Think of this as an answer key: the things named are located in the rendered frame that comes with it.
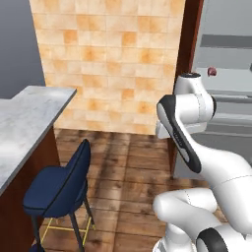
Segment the marble top dining island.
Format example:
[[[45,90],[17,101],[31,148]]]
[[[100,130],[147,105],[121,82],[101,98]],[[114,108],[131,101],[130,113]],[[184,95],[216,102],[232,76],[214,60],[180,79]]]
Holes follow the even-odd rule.
[[[28,86],[11,99],[0,99],[0,252],[31,247],[32,221],[23,199],[41,169],[59,163],[53,124],[75,93]]]

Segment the dark brown cabinet panel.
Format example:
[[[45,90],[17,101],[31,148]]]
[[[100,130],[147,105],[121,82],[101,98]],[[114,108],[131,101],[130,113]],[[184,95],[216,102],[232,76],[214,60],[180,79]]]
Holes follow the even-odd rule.
[[[186,0],[175,77],[192,69],[204,0]]]

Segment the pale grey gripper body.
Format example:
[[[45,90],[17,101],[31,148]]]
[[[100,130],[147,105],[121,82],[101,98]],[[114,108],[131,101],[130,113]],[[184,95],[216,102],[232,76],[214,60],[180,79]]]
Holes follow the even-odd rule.
[[[188,124],[185,128],[190,134],[200,133],[207,129],[207,123]],[[159,120],[156,125],[156,135],[159,139],[167,139],[170,137],[168,131]]]

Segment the navy blue bar stool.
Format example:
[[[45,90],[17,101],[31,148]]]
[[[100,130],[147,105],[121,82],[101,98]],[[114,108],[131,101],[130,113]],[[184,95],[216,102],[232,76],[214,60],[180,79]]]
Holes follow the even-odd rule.
[[[91,145],[85,139],[74,152],[66,166],[47,166],[32,181],[27,190],[23,208],[31,217],[36,243],[41,245],[37,218],[62,218],[70,216],[79,250],[85,252],[75,212],[85,204],[93,218],[87,199],[87,174],[91,163]]]
[[[45,252],[45,251],[44,251],[44,248],[40,244],[36,243],[31,247],[29,252]]]

